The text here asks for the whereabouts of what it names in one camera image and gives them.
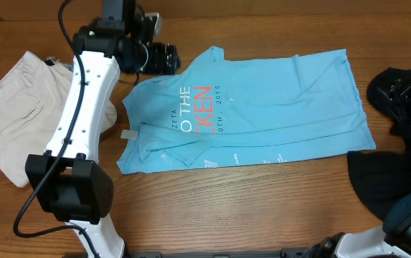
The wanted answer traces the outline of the light blue printed t-shirt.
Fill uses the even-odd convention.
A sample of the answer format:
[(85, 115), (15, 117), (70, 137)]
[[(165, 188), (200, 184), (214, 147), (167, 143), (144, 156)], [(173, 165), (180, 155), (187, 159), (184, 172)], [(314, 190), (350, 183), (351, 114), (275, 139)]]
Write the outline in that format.
[(229, 61), (219, 47), (135, 86), (124, 174), (285, 163), (376, 147), (343, 49)]

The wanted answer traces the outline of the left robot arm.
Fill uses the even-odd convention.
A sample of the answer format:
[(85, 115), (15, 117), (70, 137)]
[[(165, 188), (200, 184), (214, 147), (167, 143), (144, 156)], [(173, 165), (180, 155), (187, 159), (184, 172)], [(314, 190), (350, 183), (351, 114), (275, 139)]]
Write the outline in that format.
[(128, 257), (110, 217), (113, 181), (99, 166), (99, 141), (111, 93), (123, 73), (172, 75), (181, 66), (176, 47), (153, 38), (158, 13), (136, 0), (105, 0), (100, 17), (67, 38), (73, 76), (64, 110), (41, 155), (27, 157), (31, 201), (73, 230), (88, 257)]

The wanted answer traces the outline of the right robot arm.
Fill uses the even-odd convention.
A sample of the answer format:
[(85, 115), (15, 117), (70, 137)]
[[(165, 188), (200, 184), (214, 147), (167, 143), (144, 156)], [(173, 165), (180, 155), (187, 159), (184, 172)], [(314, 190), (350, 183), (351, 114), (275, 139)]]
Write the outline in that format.
[(401, 137), (406, 147), (403, 154), (354, 151), (347, 155), (357, 196), (383, 225), (361, 234), (327, 237), (302, 257), (411, 257), (411, 79), (374, 79), (367, 96), (392, 120), (391, 134)]

